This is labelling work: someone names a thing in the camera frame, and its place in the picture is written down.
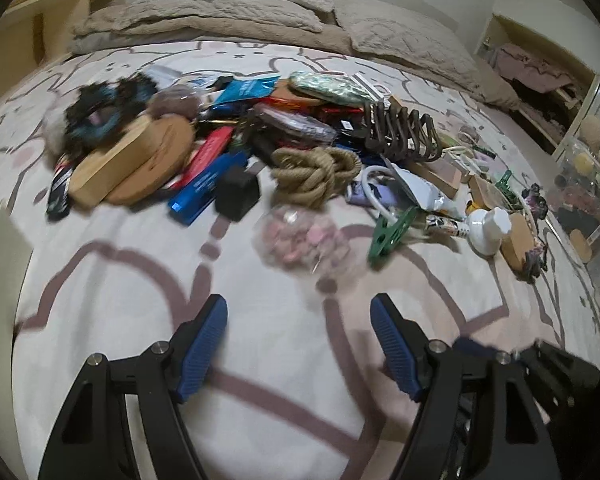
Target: closet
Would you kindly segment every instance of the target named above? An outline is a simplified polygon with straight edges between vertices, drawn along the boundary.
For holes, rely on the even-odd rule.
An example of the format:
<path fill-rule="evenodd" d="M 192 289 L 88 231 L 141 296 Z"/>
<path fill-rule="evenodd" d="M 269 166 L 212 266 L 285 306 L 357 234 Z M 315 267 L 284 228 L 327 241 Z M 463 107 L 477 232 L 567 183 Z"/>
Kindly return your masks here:
<path fill-rule="evenodd" d="M 522 100 L 513 119 L 557 158 L 589 110 L 600 76 L 563 47 L 503 16 L 491 17 L 478 54 Z"/>

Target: coiled jute rope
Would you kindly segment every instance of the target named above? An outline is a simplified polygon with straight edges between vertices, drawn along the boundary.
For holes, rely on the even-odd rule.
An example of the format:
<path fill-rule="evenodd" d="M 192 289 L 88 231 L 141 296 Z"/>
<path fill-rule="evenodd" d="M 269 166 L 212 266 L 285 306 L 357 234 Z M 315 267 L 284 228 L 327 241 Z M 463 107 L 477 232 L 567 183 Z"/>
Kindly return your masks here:
<path fill-rule="evenodd" d="M 344 192 L 362 169 L 360 158 L 341 148 L 279 148 L 272 158 L 278 166 L 271 170 L 278 183 L 274 201 L 311 209 L 320 209 L 334 194 Z"/>

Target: bed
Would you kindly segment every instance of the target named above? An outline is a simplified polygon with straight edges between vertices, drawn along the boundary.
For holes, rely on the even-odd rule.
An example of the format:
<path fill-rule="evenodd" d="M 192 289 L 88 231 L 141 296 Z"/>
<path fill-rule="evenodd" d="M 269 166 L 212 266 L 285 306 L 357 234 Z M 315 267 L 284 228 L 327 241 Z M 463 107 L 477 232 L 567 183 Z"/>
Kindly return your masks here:
<path fill-rule="evenodd" d="M 312 0 L 296 1 L 135 0 L 77 23 L 69 48 L 90 54 L 171 41 L 289 44 L 397 67 L 505 111 L 520 102 L 487 62 L 467 52 L 450 28 L 457 24 L 423 2 L 413 10 L 378 0 L 332 0 L 316 10 L 307 7 Z"/>
<path fill-rule="evenodd" d="M 16 317 L 13 401 L 26 471 L 36 478 L 45 443 L 78 370 L 92 352 L 112 359 L 168 340 L 210 292 L 229 323 L 202 391 L 182 408 L 210 478 L 382 479 L 404 445 L 417 406 L 386 375 L 369 302 L 387 292 L 428 337 L 458 335 L 511 350 L 544 338 L 600 368 L 600 298 L 578 257 L 544 222 L 549 270 L 516 280 L 500 254 L 465 240 L 410 240 L 381 272 L 364 264 L 374 219 L 337 198 L 328 213 L 359 256 L 355 274 L 317 279 L 265 266 L 254 227 L 273 182 L 252 160 L 262 199 L 240 223 L 206 209 L 185 228 L 164 203 L 100 205 L 45 220 L 52 177 L 41 124 L 78 86 L 151 64 L 183 73 L 241 76 L 293 70 L 361 72 L 442 129 L 474 127 L 513 171 L 536 176 L 516 146 L 467 93 L 358 57 L 280 44 L 188 41 L 101 50 L 33 75 L 0 101 L 0 200 L 33 247 Z M 558 234 L 566 239 L 563 232 Z M 142 477 L 154 478 L 135 397 L 128 412 Z"/>

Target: blue packet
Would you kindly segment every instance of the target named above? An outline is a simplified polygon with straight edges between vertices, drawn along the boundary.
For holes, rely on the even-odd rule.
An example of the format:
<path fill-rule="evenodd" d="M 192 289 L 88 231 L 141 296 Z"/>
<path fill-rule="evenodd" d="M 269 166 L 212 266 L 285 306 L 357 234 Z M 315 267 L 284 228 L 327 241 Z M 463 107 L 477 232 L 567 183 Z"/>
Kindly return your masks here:
<path fill-rule="evenodd" d="M 169 200 L 171 215 L 181 224 L 191 225 L 216 199 L 216 183 L 232 166 L 247 167 L 249 157 L 243 151 L 220 155 L 202 173 Z"/>
<path fill-rule="evenodd" d="M 260 79 L 234 80 L 215 100 L 214 104 L 231 103 L 244 99 L 267 97 L 273 92 L 273 87 L 280 76 L 263 77 Z"/>

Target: brown pom pom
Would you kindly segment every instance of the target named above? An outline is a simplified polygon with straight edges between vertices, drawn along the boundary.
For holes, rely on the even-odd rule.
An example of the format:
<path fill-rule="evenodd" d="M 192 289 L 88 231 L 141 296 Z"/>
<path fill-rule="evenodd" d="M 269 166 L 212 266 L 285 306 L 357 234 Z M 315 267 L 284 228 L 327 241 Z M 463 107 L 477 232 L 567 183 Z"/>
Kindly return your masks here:
<path fill-rule="evenodd" d="M 578 137 L 589 147 L 591 153 L 597 155 L 600 151 L 600 119 L 595 115 L 585 117 Z"/>

